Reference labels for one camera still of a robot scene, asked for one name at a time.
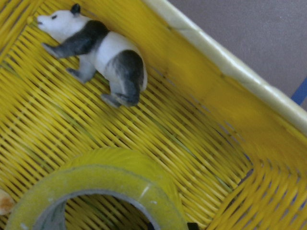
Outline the yellow tape roll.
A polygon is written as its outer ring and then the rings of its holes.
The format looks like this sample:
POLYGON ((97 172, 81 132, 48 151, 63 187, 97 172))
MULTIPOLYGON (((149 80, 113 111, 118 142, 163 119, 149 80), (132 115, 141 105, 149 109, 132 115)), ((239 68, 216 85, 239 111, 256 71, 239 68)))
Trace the yellow tape roll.
POLYGON ((24 193, 8 230, 64 230, 65 206, 82 195, 109 195, 141 211, 156 230, 185 230, 177 188, 162 167, 130 149, 102 148, 79 155, 24 193))

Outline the yellow wicker basket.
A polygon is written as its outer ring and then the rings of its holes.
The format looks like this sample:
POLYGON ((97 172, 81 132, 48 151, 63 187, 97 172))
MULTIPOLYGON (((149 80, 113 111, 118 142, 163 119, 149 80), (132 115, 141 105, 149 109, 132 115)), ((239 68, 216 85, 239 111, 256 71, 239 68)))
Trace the yellow wicker basket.
POLYGON ((72 0, 0 3, 0 187, 15 201, 71 158, 141 152, 173 179, 202 230, 307 227, 307 114, 165 0, 82 0, 82 13, 141 50, 148 85, 136 107, 101 101, 41 46, 39 15, 72 0))

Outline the panda toy figurine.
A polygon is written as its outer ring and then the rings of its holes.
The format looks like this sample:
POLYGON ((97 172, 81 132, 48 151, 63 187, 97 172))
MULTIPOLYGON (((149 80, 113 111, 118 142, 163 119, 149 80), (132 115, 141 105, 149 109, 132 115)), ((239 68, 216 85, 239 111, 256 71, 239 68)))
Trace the panda toy figurine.
POLYGON ((78 3, 70 10, 39 15, 37 23, 59 43, 42 44, 50 55, 58 59, 79 57, 79 68, 67 69, 75 79, 86 83, 99 72, 108 80, 110 93, 101 95, 105 103, 116 108, 139 103, 148 75, 140 50, 129 39, 82 15, 78 3))

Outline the toy croissant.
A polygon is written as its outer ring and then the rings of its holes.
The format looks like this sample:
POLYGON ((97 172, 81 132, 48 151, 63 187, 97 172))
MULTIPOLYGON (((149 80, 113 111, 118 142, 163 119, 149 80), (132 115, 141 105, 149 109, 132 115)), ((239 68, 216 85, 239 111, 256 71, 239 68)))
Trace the toy croissant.
POLYGON ((0 190, 0 214, 9 214, 15 205, 13 198, 4 190, 0 190))

